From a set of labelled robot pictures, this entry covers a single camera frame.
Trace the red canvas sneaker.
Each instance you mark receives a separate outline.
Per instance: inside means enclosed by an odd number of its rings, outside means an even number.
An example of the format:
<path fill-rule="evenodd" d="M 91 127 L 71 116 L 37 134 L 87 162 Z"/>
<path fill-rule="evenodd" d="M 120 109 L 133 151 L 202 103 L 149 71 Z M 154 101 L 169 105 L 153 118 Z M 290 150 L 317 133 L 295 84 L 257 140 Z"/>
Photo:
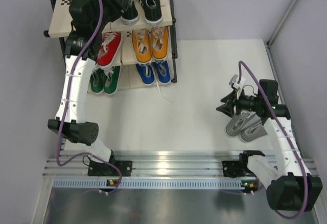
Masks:
<path fill-rule="evenodd" d="M 103 34 L 102 44 L 97 58 L 99 68 L 105 70 L 112 67 L 121 44 L 122 34 L 120 31 L 106 32 Z"/>

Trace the orange canvas sneaker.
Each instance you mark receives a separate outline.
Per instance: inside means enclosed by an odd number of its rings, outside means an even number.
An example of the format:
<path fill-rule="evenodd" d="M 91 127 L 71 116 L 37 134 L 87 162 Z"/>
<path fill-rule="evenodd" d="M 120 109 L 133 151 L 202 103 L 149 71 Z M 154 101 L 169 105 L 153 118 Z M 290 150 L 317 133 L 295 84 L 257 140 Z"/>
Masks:
<path fill-rule="evenodd" d="M 170 31 L 167 26 L 151 29 L 152 56 L 155 61 L 165 61 L 168 55 Z"/>
<path fill-rule="evenodd" d="M 150 49 L 150 38 L 147 29 L 132 31 L 132 44 L 137 63 L 141 66 L 149 65 L 152 62 Z"/>

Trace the green canvas sneaker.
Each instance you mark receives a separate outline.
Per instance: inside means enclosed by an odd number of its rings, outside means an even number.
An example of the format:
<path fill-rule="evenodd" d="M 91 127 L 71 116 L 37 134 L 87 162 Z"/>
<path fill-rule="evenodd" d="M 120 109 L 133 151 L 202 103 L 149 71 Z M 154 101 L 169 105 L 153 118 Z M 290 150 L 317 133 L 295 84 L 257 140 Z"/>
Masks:
<path fill-rule="evenodd" d="M 113 95 L 118 89 L 121 67 L 113 66 L 104 70 L 104 92 Z"/>
<path fill-rule="evenodd" d="M 95 68 L 92 71 L 89 84 L 90 84 L 90 90 L 94 94 L 100 94 L 104 89 L 103 75 L 104 72 L 99 67 Z"/>

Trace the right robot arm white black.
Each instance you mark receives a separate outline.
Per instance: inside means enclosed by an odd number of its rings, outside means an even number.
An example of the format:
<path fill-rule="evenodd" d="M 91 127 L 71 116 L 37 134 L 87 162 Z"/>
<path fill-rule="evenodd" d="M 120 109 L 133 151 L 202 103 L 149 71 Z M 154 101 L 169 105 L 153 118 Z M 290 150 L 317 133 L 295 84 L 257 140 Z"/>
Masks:
<path fill-rule="evenodd" d="M 253 111 L 261 119 L 275 153 L 277 167 L 269 164 L 263 152 L 245 150 L 238 161 L 224 161 L 225 177 L 255 175 L 266 189 L 267 201 L 275 211 L 311 211 L 322 191 L 322 181 L 312 176 L 301 161 L 291 131 L 291 117 L 286 105 L 278 103 L 278 82 L 261 79 L 256 96 L 247 96 L 243 84 L 230 81 L 233 91 L 221 99 L 217 107 L 229 117 Z"/>

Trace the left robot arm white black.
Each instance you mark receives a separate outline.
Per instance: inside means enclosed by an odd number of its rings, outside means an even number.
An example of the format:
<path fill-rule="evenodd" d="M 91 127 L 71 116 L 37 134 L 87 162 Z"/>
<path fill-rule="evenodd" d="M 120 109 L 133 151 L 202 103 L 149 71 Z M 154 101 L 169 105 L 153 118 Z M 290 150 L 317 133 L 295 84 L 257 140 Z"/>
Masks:
<path fill-rule="evenodd" d="M 76 144 L 90 160 L 90 176 L 121 175 L 114 152 L 98 137 L 97 123 L 86 120 L 86 96 L 97 65 L 102 32 L 127 11 L 128 0 L 70 0 L 71 31 L 65 42 L 65 81 L 58 111 L 48 128 L 62 140 Z"/>

